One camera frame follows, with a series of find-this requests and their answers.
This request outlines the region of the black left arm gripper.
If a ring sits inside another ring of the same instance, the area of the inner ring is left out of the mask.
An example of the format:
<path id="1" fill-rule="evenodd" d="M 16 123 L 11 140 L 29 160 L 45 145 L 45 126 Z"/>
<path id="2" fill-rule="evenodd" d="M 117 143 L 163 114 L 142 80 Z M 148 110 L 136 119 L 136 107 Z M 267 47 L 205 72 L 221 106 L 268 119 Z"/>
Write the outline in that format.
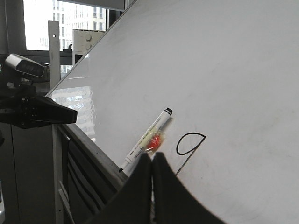
<path id="1" fill-rule="evenodd" d="M 0 121 L 29 129 L 52 124 L 72 124 L 78 112 L 40 96 L 34 86 L 0 88 Z"/>

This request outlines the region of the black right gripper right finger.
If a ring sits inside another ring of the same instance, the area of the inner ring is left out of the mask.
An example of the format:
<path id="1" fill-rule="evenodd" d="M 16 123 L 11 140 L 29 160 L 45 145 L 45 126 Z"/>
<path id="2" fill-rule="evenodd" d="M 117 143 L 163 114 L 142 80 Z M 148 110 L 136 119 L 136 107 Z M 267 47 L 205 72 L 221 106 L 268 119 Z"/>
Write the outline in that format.
<path id="1" fill-rule="evenodd" d="M 155 218 L 158 224 L 223 224 L 200 204 L 170 168 L 163 153 L 152 161 Z"/>

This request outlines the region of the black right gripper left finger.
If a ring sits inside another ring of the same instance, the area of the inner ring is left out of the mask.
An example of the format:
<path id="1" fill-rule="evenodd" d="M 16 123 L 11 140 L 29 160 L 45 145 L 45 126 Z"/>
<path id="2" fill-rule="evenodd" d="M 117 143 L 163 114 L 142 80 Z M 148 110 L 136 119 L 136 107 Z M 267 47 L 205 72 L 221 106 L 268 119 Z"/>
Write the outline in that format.
<path id="1" fill-rule="evenodd" d="M 126 183 L 105 208 L 86 224 L 149 224 L 151 159 L 143 153 Z"/>

